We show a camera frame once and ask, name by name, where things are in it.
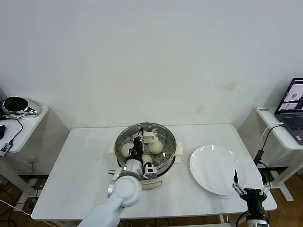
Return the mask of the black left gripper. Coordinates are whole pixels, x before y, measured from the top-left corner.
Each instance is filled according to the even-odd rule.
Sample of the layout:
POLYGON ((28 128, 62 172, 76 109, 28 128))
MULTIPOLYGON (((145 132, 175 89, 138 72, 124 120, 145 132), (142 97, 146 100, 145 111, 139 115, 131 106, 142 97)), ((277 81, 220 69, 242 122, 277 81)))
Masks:
POLYGON ((133 135, 133 144, 134 146, 129 149, 130 151, 130 156, 128 159, 135 159, 138 161, 143 161, 142 156, 143 156, 143 134, 144 134, 144 129, 143 127, 139 128, 138 132, 133 135))

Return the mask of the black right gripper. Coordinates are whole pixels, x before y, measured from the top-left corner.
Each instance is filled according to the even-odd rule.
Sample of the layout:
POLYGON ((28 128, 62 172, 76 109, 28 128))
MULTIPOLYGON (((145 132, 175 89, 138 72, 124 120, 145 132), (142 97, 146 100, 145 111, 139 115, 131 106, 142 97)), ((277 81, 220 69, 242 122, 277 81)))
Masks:
POLYGON ((261 175, 261 178, 263 182, 262 189, 243 189, 243 187, 239 184, 237 170, 235 169, 232 187, 238 193, 240 198, 246 202, 248 212, 263 212, 262 202, 266 199, 266 196, 271 189, 271 181, 268 180, 263 174, 261 175))

